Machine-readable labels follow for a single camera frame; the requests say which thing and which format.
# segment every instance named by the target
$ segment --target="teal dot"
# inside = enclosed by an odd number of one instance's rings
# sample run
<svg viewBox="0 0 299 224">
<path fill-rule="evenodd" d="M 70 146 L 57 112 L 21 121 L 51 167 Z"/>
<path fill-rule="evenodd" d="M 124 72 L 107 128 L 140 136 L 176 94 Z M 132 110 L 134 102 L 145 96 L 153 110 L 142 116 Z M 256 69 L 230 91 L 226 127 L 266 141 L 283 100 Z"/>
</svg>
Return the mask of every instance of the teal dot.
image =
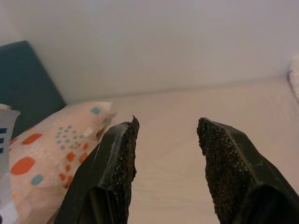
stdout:
<svg viewBox="0 0 299 224">
<path fill-rule="evenodd" d="M 38 174 L 35 177 L 32 178 L 31 184 L 32 185 L 38 185 L 43 180 L 43 175 Z"/>
<path fill-rule="evenodd" d="M 90 111 L 91 111 L 92 113 L 94 113 L 94 114 L 99 114 L 99 113 L 101 113 L 101 110 L 100 110 L 98 107 L 94 107 L 94 108 L 92 108 Z"/>
</svg>

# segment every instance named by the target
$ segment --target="pink pillow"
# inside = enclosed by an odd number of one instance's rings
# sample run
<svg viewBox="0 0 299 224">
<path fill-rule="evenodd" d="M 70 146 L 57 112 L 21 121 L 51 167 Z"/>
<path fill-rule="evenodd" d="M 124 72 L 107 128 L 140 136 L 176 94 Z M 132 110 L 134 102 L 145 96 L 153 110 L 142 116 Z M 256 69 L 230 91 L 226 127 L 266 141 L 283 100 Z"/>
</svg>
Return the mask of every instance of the pink pillow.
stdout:
<svg viewBox="0 0 299 224">
<path fill-rule="evenodd" d="M 67 106 L 11 141 L 12 198 L 20 223 L 46 223 L 98 144 L 110 103 Z"/>
</svg>

